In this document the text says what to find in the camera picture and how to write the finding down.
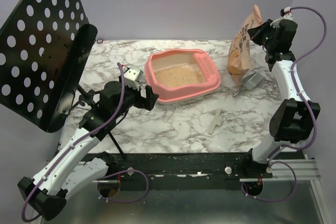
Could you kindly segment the grey bag sealing clip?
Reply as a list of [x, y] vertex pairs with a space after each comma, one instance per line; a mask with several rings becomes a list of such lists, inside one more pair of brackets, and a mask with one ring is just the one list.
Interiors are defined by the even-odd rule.
[[208, 134], [213, 134], [213, 132], [215, 130], [215, 127], [221, 125], [221, 123], [222, 123], [222, 118], [220, 116], [221, 111], [222, 111], [221, 109], [216, 110], [216, 113], [213, 117], [213, 120], [211, 121], [211, 124], [208, 128]]

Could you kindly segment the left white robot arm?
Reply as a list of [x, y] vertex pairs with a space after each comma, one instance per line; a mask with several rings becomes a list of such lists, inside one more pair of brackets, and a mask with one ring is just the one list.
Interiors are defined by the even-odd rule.
[[159, 95], [149, 85], [145, 91], [143, 97], [140, 89], [128, 87], [123, 81], [111, 81], [104, 86], [99, 101], [84, 115], [67, 145], [40, 172], [19, 181], [18, 188], [25, 200], [23, 222], [35, 220], [26, 218], [27, 206], [45, 220], [52, 220], [76, 191], [97, 178], [112, 179], [116, 175], [115, 164], [105, 161], [105, 155], [101, 154], [93, 160], [95, 168], [85, 167], [74, 177], [69, 176], [86, 154], [116, 127], [118, 117], [133, 106], [148, 111], [154, 108]]

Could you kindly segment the beige cat litter bag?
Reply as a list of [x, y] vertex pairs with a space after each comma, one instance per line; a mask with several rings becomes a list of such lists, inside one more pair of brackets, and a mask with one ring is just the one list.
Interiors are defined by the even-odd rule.
[[262, 24], [260, 9], [253, 6], [253, 11], [242, 24], [241, 29], [232, 40], [227, 58], [227, 71], [236, 86], [241, 85], [244, 75], [252, 68], [250, 57], [250, 36], [248, 30]]

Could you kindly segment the silver metal litter scoop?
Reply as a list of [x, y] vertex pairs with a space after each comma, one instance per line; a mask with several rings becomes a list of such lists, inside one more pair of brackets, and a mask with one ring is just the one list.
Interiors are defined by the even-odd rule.
[[251, 91], [257, 88], [261, 84], [261, 82], [264, 80], [264, 78], [265, 78], [264, 75], [261, 74], [260, 72], [254, 72], [246, 76], [242, 80], [242, 83], [240, 84], [238, 91], [233, 94], [233, 98], [240, 95], [244, 91]]

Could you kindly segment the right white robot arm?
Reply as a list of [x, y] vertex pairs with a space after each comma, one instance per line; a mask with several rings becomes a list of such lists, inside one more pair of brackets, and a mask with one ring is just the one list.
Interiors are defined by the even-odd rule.
[[268, 162], [283, 148], [298, 150], [296, 145], [308, 139], [321, 110], [306, 95], [290, 50], [297, 27], [291, 19], [280, 18], [269, 19], [247, 31], [250, 40], [265, 49], [265, 62], [277, 81], [282, 99], [269, 123], [272, 138], [252, 148], [243, 159], [241, 171], [249, 178], [265, 172]]

